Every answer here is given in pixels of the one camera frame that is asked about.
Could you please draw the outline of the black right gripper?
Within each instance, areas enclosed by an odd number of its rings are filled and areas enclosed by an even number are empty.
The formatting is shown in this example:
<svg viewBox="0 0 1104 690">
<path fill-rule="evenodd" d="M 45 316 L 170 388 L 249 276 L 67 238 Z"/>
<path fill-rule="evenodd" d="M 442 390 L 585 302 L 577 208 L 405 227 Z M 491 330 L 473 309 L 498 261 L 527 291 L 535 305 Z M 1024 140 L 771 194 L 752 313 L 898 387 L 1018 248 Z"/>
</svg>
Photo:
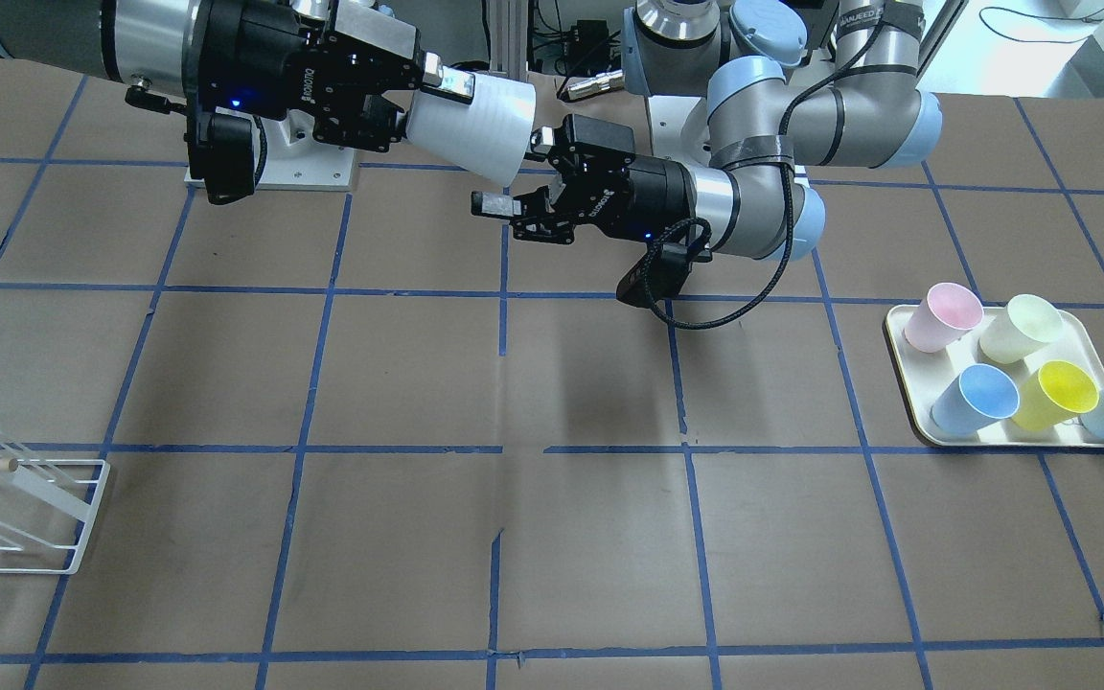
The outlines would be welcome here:
<svg viewBox="0 0 1104 690">
<path fill-rule="evenodd" d="M 284 121 L 314 118 L 318 144 L 390 151 L 404 110 L 382 95 L 422 91 L 471 104 L 476 76 L 444 64 L 376 1 L 323 1 L 325 17 L 289 1 L 201 1 L 183 57 L 188 114 L 219 108 Z"/>
</svg>

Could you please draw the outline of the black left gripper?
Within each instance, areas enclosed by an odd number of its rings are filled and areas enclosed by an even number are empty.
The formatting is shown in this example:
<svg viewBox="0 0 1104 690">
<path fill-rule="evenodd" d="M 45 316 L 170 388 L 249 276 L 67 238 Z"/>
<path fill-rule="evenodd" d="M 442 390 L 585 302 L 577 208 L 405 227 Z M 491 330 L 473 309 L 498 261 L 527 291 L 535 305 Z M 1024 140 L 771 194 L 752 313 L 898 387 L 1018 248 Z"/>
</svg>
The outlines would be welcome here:
<svg viewBox="0 0 1104 690">
<path fill-rule="evenodd" d="M 635 153 L 631 128 L 582 114 L 531 132 L 527 160 L 549 162 L 561 187 L 509 195 L 471 192 L 474 216 L 500 219 L 519 241 L 561 241 L 578 224 L 609 238 L 648 242 L 691 216 L 686 167 Z"/>
</svg>

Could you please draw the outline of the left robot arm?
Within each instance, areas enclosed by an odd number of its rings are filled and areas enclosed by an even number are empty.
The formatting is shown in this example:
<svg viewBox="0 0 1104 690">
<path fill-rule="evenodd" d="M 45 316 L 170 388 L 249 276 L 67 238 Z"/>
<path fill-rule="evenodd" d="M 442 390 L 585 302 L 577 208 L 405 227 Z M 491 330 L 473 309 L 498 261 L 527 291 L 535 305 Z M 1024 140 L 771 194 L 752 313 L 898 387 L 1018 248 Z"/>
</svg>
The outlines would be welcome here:
<svg viewBox="0 0 1104 690">
<path fill-rule="evenodd" d="M 570 114 L 537 135 L 556 182 L 519 197 L 473 193 L 477 216 L 518 240 L 570 243 L 580 224 L 652 242 L 684 219 L 709 224 L 708 248 L 754 261 L 805 257 L 822 235 L 819 193 L 785 187 L 794 166 L 888 169 L 923 162 L 942 110 L 917 87 L 923 6 L 841 1 L 837 67 L 819 91 L 794 86 L 806 26 L 781 1 L 639 1 L 620 30 L 626 91 L 696 97 L 688 160 L 635 151 L 620 124 Z"/>
</svg>

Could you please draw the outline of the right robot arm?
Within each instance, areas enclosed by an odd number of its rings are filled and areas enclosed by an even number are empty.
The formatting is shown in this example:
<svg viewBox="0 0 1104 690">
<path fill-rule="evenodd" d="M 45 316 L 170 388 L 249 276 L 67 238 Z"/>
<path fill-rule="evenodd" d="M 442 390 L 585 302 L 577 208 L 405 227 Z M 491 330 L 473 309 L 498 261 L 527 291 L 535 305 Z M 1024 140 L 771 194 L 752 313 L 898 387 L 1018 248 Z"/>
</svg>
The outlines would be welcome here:
<svg viewBox="0 0 1104 690">
<path fill-rule="evenodd" d="M 373 1 L 0 1 L 0 56 L 127 84 L 184 115 L 192 158 L 250 151 L 293 110 L 320 144 L 386 152 L 406 119 L 389 92 L 474 93 Z"/>
</svg>

